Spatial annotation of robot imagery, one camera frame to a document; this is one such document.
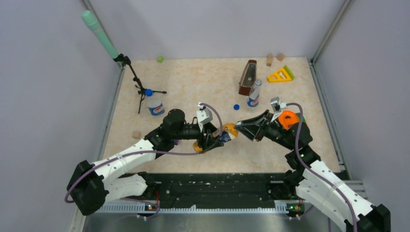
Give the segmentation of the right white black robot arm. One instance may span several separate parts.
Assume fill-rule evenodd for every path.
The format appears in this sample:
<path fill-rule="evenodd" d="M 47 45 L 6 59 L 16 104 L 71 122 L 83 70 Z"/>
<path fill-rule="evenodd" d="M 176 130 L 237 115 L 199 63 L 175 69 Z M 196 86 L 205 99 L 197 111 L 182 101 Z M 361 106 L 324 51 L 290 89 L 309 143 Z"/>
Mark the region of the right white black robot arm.
<path fill-rule="evenodd" d="M 308 201 L 343 232 L 389 232 L 391 213 L 364 199 L 334 174 L 309 146 L 313 140 L 299 113 L 285 110 L 278 118 L 266 110 L 239 121 L 235 129 L 252 141 L 268 138 L 290 150 L 285 157 L 291 170 L 285 174 L 283 192 L 289 199 Z"/>

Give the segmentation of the orange juice bottle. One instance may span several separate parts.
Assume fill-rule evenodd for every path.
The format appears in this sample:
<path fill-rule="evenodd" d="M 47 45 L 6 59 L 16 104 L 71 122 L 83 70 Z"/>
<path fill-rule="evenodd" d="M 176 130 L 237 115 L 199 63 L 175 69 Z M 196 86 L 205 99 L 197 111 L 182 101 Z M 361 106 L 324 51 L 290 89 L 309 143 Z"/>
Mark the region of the orange juice bottle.
<path fill-rule="evenodd" d="M 220 144 L 225 144 L 230 142 L 238 137 L 239 132 L 234 128 L 234 123 L 226 123 L 224 124 L 222 135 L 219 137 Z M 202 148 L 198 145 L 198 140 L 193 143 L 193 149 L 195 152 L 202 152 Z"/>

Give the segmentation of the clear crushed plastic bottle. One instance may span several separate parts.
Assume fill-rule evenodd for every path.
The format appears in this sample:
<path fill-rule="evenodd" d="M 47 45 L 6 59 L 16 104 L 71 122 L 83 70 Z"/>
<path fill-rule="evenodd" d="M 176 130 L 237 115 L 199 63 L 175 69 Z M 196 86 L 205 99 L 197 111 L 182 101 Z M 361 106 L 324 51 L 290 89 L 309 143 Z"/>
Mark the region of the clear crushed plastic bottle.
<path fill-rule="evenodd" d="M 247 99 L 247 105 L 249 107 L 256 107 L 259 105 L 261 86 L 262 86 L 262 80 L 256 79 L 249 92 L 249 96 Z"/>

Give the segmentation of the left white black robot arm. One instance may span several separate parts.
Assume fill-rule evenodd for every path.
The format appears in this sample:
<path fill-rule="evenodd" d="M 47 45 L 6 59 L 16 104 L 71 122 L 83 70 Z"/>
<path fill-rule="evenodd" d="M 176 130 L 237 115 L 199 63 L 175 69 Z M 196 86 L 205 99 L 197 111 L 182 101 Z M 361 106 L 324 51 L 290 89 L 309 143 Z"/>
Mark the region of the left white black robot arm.
<path fill-rule="evenodd" d="M 131 147 L 100 161 L 78 163 L 67 185 L 65 202 L 74 203 L 88 216 L 106 202 L 129 196 L 151 199 L 154 185 L 143 174 L 126 176 L 128 171 L 161 155 L 173 155 L 176 140 L 194 140 L 200 154 L 223 146 L 223 123 L 216 110 L 201 103 L 196 113 L 197 122 L 188 123 L 182 110 L 172 109 L 159 127 Z"/>

